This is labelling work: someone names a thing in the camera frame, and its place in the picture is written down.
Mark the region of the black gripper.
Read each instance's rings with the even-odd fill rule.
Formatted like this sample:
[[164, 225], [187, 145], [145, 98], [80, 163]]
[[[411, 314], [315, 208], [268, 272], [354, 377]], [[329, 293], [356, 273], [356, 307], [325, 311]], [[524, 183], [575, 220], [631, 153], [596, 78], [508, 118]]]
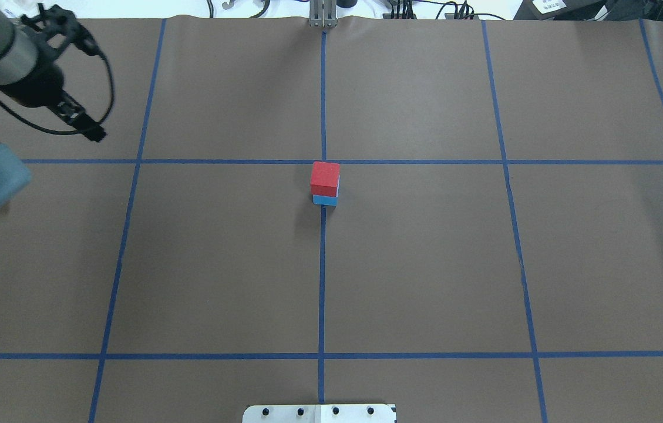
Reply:
[[65, 73], [55, 63], [38, 65], [22, 80], [7, 84], [5, 94], [26, 108], [52, 108], [66, 125], [93, 142], [101, 142], [107, 133], [85, 108], [65, 91]]

